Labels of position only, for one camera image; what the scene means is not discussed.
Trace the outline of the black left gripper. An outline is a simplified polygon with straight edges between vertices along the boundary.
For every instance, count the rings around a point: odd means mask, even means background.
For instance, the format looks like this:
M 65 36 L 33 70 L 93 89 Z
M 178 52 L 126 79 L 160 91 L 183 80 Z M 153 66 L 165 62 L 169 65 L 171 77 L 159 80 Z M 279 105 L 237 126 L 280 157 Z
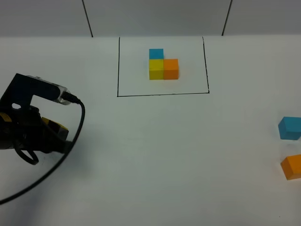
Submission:
M 0 148 L 43 153 L 65 152 L 65 140 L 58 138 L 41 120 L 39 109 L 0 108 Z

